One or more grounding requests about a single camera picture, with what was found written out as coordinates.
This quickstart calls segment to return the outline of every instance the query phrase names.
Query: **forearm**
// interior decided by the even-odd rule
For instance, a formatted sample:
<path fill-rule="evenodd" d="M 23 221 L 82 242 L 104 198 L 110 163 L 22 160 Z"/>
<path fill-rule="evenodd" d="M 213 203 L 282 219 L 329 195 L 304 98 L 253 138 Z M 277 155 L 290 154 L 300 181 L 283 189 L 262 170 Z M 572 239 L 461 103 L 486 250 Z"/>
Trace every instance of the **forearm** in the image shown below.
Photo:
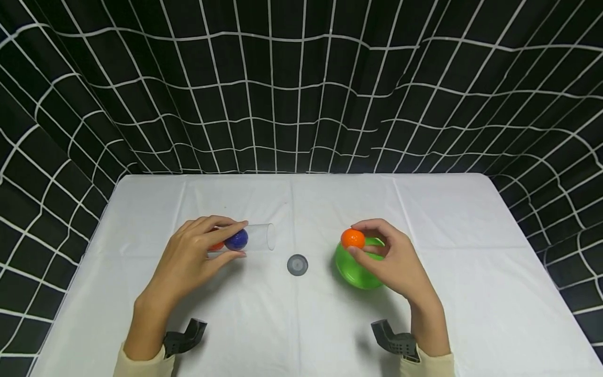
<path fill-rule="evenodd" d="M 411 333 L 418 346 L 429 356 L 450 353 L 446 316 L 435 291 L 421 299 L 410 301 Z"/>
<path fill-rule="evenodd" d="M 171 309 L 140 296 L 124 343 L 124 352 L 134 361 L 150 360 L 161 350 Z"/>

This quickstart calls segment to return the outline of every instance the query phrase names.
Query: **sleeve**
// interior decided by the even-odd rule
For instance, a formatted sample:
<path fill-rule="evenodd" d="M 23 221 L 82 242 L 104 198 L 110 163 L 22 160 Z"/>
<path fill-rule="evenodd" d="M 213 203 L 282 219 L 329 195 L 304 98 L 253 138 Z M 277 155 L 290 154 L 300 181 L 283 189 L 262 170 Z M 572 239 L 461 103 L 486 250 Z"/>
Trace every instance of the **sleeve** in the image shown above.
<path fill-rule="evenodd" d="M 454 356 L 431 357 L 417 346 L 420 363 L 401 358 L 401 377 L 454 377 Z"/>
<path fill-rule="evenodd" d="M 113 377 L 170 377 L 174 369 L 175 355 L 165 358 L 165 348 L 147 361 L 133 361 L 126 356 L 124 344 L 121 344 Z"/>

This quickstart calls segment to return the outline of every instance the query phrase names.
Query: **black plastic bracket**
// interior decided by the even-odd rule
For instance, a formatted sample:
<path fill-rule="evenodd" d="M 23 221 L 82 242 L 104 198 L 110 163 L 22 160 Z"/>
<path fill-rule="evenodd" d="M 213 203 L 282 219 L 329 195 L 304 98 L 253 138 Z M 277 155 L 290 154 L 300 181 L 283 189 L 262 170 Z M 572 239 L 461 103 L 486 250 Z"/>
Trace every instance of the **black plastic bracket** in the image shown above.
<path fill-rule="evenodd" d="M 417 355 L 417 342 L 412 334 L 403 332 L 394 334 L 387 320 L 371 323 L 377 344 L 384 350 L 395 355 L 404 356 L 406 359 L 419 362 Z"/>
<path fill-rule="evenodd" d="M 171 355 L 185 353 L 193 349 L 201 342 L 206 327 L 206 322 L 191 318 L 184 334 L 176 331 L 168 331 L 163 338 L 165 357 L 168 358 Z"/>

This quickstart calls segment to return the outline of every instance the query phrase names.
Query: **ball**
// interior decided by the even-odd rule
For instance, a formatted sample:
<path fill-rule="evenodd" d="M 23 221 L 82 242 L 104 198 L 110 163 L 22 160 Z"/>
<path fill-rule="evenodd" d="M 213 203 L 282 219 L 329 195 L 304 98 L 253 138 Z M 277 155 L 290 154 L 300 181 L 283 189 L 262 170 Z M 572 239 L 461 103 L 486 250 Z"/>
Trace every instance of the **ball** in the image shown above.
<path fill-rule="evenodd" d="M 341 234 L 341 245 L 347 250 L 350 246 L 361 249 L 364 247 L 364 234 L 356 229 L 347 229 Z"/>
<path fill-rule="evenodd" d="M 247 245 L 247 241 L 249 241 L 247 231 L 245 229 L 241 229 L 235 235 L 227 238 L 226 241 L 224 241 L 224 245 L 226 245 L 229 250 L 238 252 Z"/>
<path fill-rule="evenodd" d="M 219 228 L 213 228 L 212 230 L 210 230 L 210 232 L 213 232 L 214 230 L 218 230 Z M 211 252 L 215 252 L 217 250 L 221 250 L 224 247 L 224 243 L 223 242 L 219 242 L 215 245 L 213 245 L 212 247 L 210 247 L 208 250 Z"/>

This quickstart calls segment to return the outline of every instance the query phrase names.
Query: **glittery blue ball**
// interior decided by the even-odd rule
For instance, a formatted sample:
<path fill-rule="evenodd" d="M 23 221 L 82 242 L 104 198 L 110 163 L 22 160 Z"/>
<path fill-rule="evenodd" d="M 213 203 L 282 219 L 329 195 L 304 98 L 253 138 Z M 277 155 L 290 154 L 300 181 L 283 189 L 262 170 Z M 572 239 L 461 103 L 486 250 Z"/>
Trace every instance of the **glittery blue ball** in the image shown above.
<path fill-rule="evenodd" d="M 224 241 L 224 245 L 229 250 L 239 251 L 247 245 L 248 240 L 249 236 L 247 235 L 247 231 L 245 229 L 241 229 L 234 236 L 227 238 L 226 241 Z"/>

